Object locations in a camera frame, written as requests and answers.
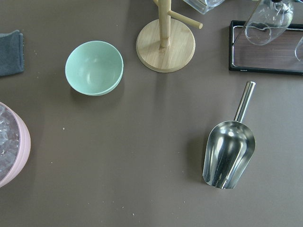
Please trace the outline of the grey folded cloth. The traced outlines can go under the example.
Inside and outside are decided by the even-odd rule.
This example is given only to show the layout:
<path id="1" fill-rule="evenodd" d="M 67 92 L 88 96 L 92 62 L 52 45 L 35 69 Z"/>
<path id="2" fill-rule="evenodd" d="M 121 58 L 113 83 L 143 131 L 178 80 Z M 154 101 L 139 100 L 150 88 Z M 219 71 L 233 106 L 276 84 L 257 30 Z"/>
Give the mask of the grey folded cloth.
<path id="1" fill-rule="evenodd" d="M 24 71 L 23 34 L 19 30 L 0 34 L 0 76 Z"/>

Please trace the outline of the pink bowl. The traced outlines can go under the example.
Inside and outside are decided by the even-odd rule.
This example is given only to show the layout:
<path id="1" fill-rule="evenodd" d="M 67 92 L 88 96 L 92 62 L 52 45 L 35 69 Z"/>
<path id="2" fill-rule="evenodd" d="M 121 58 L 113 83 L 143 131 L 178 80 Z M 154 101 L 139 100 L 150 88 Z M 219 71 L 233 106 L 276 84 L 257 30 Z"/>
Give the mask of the pink bowl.
<path id="1" fill-rule="evenodd" d="M 30 149 L 31 149 L 31 138 L 30 134 L 28 131 L 28 128 L 24 121 L 12 110 L 10 109 L 7 105 L 4 103 L 1 103 L 1 105 L 4 105 L 6 108 L 8 108 L 12 114 L 14 115 L 16 122 L 18 124 L 18 129 L 19 129 L 19 150 L 17 157 L 15 159 L 15 162 L 11 168 L 11 170 L 8 172 L 6 177 L 0 181 L 0 186 L 3 187 L 6 184 L 8 184 L 10 181 L 12 181 L 23 169 L 25 166 L 29 154 L 30 154 Z"/>

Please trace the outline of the wine glass rack tray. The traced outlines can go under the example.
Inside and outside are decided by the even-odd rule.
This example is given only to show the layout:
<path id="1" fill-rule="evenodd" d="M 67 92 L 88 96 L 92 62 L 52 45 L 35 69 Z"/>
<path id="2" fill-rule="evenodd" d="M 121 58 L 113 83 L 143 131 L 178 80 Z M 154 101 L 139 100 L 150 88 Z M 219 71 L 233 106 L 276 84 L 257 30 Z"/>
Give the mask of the wine glass rack tray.
<path id="1" fill-rule="evenodd" d="M 229 70 L 302 75 L 303 62 L 297 60 L 295 48 L 303 36 L 302 24 L 291 24 L 278 38 L 266 45 L 250 43 L 240 33 L 244 21 L 229 25 Z"/>

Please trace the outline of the upper wine glass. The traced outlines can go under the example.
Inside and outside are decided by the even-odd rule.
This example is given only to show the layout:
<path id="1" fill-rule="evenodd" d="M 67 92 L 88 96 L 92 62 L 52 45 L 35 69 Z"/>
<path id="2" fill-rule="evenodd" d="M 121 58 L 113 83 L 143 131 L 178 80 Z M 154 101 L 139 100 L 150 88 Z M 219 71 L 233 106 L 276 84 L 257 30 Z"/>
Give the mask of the upper wine glass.
<path id="1" fill-rule="evenodd" d="M 245 23 L 245 36 L 254 45 L 266 45 L 289 27 L 293 16 L 291 0 L 260 0 Z"/>

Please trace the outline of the clear ice cubes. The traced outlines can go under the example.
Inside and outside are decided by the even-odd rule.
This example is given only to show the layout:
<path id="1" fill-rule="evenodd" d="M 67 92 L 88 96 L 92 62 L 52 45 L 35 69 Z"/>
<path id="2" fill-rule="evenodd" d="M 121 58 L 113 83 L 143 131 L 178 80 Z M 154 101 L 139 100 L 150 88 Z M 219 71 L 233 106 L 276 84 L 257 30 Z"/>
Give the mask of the clear ice cubes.
<path id="1" fill-rule="evenodd" d="M 12 112 L 0 105 L 0 180 L 11 170 L 19 150 L 19 129 Z"/>

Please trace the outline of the brown table mat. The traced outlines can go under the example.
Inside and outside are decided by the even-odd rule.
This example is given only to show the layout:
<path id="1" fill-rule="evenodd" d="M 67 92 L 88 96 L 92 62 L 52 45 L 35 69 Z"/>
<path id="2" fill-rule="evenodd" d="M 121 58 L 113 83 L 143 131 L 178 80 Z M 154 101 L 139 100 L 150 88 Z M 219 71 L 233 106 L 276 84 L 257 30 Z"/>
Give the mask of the brown table mat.
<path id="1" fill-rule="evenodd" d="M 141 29 L 158 17 L 151 0 L 3 0 L 0 30 L 24 35 L 25 70 L 0 79 L 0 100 L 26 123 L 31 152 L 0 190 L 3 227 L 300 227 L 303 224 L 303 78 L 229 71 L 229 23 L 251 0 L 201 15 L 187 66 L 157 73 L 138 59 Z M 90 40 L 121 53 L 121 82 L 86 96 L 65 78 L 69 54 Z M 207 185 L 212 128 L 231 120 L 248 80 L 256 87 L 245 124 L 254 155 L 234 189 Z"/>

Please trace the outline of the mint green bowl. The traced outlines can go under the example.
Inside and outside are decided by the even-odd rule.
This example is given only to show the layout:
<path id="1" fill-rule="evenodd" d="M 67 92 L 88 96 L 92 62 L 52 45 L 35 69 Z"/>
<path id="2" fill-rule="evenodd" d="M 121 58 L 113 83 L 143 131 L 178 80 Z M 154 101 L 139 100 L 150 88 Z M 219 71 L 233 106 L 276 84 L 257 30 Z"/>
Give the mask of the mint green bowl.
<path id="1" fill-rule="evenodd" d="M 101 96 L 114 90 L 122 79 L 124 61 L 112 44 L 89 41 L 76 47 L 65 64 L 65 77 L 77 92 Z"/>

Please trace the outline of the wooden cup tree stand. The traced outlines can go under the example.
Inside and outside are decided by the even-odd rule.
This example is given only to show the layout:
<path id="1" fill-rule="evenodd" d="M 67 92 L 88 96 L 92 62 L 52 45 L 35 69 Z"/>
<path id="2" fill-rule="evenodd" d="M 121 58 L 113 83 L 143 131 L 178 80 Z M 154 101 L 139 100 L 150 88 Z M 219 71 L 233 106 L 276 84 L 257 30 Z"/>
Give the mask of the wooden cup tree stand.
<path id="1" fill-rule="evenodd" d="M 136 40 L 140 61 L 149 69 L 170 73 L 185 67 L 192 59 L 196 42 L 188 25 L 203 24 L 171 10 L 170 0 L 155 0 L 159 18 L 148 23 Z"/>

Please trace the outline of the clear textured glass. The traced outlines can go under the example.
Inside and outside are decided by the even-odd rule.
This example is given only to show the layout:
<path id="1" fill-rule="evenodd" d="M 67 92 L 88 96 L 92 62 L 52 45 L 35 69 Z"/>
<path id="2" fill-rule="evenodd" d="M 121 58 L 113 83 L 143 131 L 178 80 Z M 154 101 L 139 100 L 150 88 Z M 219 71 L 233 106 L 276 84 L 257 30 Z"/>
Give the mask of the clear textured glass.
<path id="1" fill-rule="evenodd" d="M 206 14 L 208 11 L 221 5 L 225 0 L 183 0 L 186 4 L 198 11 L 200 14 Z"/>

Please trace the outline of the lower wine glass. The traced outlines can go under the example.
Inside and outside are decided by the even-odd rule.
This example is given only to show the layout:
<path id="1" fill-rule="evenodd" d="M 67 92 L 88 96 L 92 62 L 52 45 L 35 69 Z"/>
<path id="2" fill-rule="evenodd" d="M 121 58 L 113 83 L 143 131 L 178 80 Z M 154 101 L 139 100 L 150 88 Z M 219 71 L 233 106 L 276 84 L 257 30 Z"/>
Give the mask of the lower wine glass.
<path id="1" fill-rule="evenodd" d="M 303 62 L 303 37 L 299 40 L 295 48 L 295 56 L 299 62 Z"/>

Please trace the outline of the steel ice scoop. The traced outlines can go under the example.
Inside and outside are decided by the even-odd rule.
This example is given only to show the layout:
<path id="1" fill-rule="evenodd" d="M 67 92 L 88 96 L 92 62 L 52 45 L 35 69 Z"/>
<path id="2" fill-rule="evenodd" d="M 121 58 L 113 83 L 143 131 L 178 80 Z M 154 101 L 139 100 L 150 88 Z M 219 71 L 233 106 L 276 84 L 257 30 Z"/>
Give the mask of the steel ice scoop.
<path id="1" fill-rule="evenodd" d="M 216 125 L 207 140 L 203 179 L 213 187 L 233 189 L 252 158 L 256 142 L 251 129 L 243 124 L 256 83 L 248 81 L 235 117 Z"/>

